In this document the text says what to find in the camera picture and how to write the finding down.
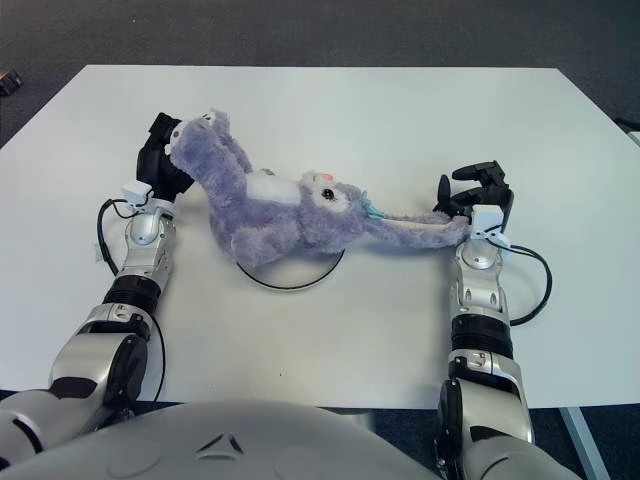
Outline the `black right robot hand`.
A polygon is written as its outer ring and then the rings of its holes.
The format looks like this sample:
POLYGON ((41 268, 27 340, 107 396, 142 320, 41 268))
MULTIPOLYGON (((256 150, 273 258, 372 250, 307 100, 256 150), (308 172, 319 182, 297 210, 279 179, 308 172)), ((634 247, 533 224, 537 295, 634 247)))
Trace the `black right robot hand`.
POLYGON ((497 161, 483 162, 461 167, 452 172, 451 178, 459 181, 477 181, 479 186, 451 195, 450 179, 442 175, 438 184, 437 203, 434 212, 442 212, 449 217, 472 217, 472 208, 476 205, 498 206, 503 213, 500 232, 504 233, 514 193, 505 182, 505 173, 497 161))

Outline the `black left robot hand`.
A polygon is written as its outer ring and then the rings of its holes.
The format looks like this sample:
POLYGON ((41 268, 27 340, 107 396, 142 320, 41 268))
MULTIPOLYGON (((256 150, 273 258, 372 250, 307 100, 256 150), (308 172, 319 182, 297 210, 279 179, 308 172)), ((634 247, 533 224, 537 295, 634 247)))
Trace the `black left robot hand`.
POLYGON ((165 152, 171 133, 179 123, 178 119, 159 113, 137 156, 136 179, 150 185, 156 199, 169 202, 174 202, 178 194, 185 193, 194 183, 188 174, 171 163, 170 155, 165 152))

